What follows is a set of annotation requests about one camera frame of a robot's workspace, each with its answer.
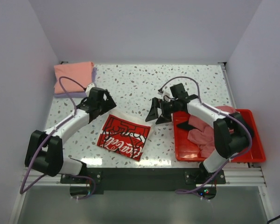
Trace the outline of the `white red print t shirt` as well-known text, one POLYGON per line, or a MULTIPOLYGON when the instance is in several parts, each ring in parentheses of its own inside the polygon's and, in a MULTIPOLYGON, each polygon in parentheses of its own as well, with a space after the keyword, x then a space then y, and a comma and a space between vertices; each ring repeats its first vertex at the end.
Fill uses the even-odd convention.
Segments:
POLYGON ((143 150, 152 132, 143 120, 111 112, 99 132, 96 145, 134 161, 140 161, 143 150))

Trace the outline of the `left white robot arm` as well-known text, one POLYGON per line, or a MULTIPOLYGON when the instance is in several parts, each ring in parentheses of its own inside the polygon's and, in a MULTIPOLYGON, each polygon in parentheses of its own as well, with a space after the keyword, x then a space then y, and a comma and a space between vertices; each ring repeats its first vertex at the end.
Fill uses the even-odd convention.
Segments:
POLYGON ((82 127, 115 107, 108 90, 92 87, 73 113, 55 126, 45 131, 36 130, 31 134, 25 166, 52 177, 57 174, 70 175, 75 182, 83 183, 87 179, 86 164, 65 158, 63 144, 82 127))

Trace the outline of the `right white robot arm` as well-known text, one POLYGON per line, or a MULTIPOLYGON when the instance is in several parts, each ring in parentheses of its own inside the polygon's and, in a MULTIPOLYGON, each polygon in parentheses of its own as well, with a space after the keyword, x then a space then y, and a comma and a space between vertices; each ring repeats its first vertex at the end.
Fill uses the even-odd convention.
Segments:
POLYGON ((163 98, 152 98, 145 121, 154 120, 158 125, 172 122, 172 114, 176 112, 190 115, 188 121, 177 124, 177 127, 188 131, 189 140, 197 145, 212 141, 214 150, 202 162, 198 172, 201 182, 210 183, 215 172, 252 146, 254 132, 239 112, 230 113, 203 103, 199 95, 189 95, 183 84, 171 86, 170 91, 172 97, 163 94, 163 98))

